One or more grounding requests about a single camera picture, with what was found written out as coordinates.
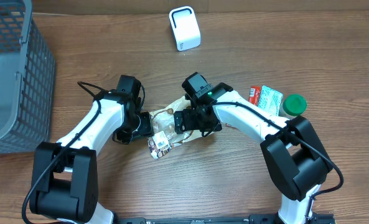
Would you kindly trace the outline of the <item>brown pantree snack bag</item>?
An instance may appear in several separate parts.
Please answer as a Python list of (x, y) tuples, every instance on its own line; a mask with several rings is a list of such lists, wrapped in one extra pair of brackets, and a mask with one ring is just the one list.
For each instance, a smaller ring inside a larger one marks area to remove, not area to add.
[(189, 108), (190, 101), (183, 96), (165, 108), (149, 113), (154, 135), (148, 137), (147, 145), (154, 159), (160, 159), (173, 148), (202, 137), (200, 131), (186, 131), (184, 134), (175, 132), (174, 113)]

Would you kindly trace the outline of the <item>orange small box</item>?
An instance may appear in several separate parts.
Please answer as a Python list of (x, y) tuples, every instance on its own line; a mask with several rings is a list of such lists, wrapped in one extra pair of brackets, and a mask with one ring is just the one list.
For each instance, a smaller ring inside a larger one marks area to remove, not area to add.
[(226, 123), (226, 124), (225, 124), (225, 126), (226, 126), (226, 127), (229, 127), (229, 128), (237, 129), (236, 127), (234, 127), (234, 126), (232, 126), (232, 125), (230, 125), (230, 124), (228, 124), (228, 123)]

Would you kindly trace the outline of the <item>red snack stick packet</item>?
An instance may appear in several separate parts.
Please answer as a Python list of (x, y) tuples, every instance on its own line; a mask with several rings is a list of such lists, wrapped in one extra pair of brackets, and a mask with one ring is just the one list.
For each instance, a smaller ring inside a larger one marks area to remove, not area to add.
[(251, 86), (250, 88), (250, 95), (248, 98), (248, 101), (255, 105), (258, 106), (259, 103), (259, 98), (260, 98), (260, 94), (261, 94), (261, 86)]

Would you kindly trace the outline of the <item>teal snack packet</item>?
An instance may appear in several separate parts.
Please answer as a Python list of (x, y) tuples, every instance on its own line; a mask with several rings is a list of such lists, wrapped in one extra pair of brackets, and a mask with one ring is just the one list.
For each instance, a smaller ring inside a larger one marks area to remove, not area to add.
[(279, 115), (279, 108), (283, 100), (283, 94), (266, 85), (261, 87), (258, 107), (269, 114)]

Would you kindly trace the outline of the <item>green lid jar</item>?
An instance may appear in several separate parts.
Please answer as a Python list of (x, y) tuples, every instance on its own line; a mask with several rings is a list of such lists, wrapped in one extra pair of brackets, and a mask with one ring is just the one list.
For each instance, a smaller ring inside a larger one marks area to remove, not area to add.
[(279, 108), (279, 115), (289, 119), (302, 115), (307, 109), (307, 101), (302, 95), (289, 95)]

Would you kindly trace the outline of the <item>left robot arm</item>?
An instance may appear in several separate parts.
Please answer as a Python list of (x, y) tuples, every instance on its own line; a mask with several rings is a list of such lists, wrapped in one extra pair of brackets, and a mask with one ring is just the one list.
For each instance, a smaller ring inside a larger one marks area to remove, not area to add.
[(97, 156), (111, 139), (130, 144), (154, 134), (151, 115), (142, 111), (145, 89), (128, 75), (116, 88), (91, 92), (93, 103), (87, 115), (57, 142), (40, 143), (34, 154), (31, 188), (21, 215), (43, 215), (53, 223), (118, 223), (115, 212), (98, 200)]

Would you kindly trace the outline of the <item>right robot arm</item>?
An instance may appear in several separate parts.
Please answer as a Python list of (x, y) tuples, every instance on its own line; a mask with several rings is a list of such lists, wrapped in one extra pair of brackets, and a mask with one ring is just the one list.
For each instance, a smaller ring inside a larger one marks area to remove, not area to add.
[(226, 123), (259, 143), (271, 180), (282, 193), (274, 214), (251, 214), (247, 223), (334, 223), (312, 211), (314, 199), (334, 168), (311, 123), (268, 114), (231, 86), (209, 84), (195, 72), (182, 83), (190, 108), (174, 114), (175, 131), (199, 130), (206, 137)]

